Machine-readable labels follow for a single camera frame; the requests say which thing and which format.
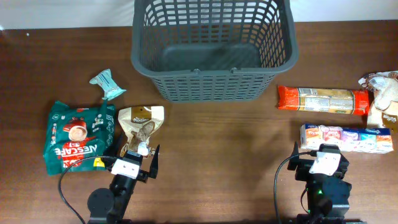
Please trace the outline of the green Nescafe coffee bag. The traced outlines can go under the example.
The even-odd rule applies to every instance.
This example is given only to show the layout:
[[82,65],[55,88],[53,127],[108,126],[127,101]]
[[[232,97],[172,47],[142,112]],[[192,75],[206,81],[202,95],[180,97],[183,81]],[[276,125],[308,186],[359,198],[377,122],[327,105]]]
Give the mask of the green Nescafe coffee bag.
[[71,108],[56,101],[46,130],[43,157],[48,175],[105,170],[98,158],[113,144],[116,108]]

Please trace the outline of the teal wet wipes pack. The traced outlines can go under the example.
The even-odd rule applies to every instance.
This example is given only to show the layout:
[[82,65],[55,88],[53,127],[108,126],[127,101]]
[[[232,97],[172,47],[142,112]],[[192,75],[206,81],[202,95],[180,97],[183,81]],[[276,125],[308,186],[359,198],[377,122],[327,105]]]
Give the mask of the teal wet wipes pack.
[[126,90],[120,88],[113,80],[110,69],[103,70],[97,76],[93,77],[90,81],[92,85],[99,85],[104,91],[103,100],[113,100],[122,95]]

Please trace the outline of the orange spaghetti packet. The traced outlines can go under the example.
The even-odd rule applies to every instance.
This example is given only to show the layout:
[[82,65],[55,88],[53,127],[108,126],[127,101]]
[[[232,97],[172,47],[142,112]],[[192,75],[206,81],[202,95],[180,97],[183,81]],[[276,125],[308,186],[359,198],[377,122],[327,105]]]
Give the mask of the orange spaghetti packet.
[[367,90],[339,90],[278,86],[280,110],[367,115]]

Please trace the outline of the beige brown snack pouch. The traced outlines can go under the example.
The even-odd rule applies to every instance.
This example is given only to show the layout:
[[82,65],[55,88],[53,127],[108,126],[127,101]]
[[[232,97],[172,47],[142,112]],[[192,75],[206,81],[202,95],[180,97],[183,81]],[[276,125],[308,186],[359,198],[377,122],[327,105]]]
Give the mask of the beige brown snack pouch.
[[155,154],[149,146],[150,136],[163,124],[165,111],[163,106],[133,106],[119,111],[118,121],[127,136],[120,156],[127,152],[135,152],[145,158]]

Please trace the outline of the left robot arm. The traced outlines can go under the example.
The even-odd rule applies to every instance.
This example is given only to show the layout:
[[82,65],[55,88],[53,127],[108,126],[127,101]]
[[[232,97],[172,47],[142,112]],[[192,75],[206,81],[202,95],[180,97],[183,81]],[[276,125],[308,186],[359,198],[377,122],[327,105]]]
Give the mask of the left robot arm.
[[89,224],[131,224],[132,220],[124,217],[127,206],[138,182],[146,183],[155,179],[159,170],[159,149],[157,146],[152,156],[148,171],[142,170],[143,156],[127,152],[124,156],[108,156],[110,171],[114,175],[108,188],[98,188],[88,197],[90,211]]

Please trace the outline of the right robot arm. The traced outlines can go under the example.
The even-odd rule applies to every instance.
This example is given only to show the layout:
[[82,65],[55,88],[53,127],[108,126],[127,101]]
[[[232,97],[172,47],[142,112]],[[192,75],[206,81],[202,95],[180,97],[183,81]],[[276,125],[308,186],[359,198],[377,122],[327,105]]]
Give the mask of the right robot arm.
[[343,180],[349,166],[338,146],[321,144],[315,151],[300,152],[294,144],[288,170],[295,180],[305,182],[302,196],[307,197],[305,214],[296,223],[346,223],[352,185]]

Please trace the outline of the multicolour tissue multipack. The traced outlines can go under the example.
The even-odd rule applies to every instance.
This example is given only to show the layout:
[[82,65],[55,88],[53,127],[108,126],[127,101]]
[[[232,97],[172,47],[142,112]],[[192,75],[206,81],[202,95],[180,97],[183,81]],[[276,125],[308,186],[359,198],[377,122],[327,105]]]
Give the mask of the multicolour tissue multipack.
[[340,151],[386,154],[393,142],[388,128],[342,128],[304,124],[300,128],[302,149],[318,150],[321,144],[336,145]]

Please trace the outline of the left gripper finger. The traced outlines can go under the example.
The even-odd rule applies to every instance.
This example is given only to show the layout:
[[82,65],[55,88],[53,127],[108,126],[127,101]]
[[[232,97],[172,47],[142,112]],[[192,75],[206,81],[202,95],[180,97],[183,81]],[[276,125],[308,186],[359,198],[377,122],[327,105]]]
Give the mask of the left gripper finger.
[[155,154],[152,158],[152,162],[150,164],[149,177],[152,179],[156,179],[158,171],[159,171],[159,149],[160,149],[160,145],[157,146],[157,148],[155,150]]
[[104,151],[104,155],[110,157],[117,157],[119,148],[121,147],[122,140],[123,140],[123,134],[120,134],[113,141],[112,145],[110,145],[110,147],[108,147],[107,150]]

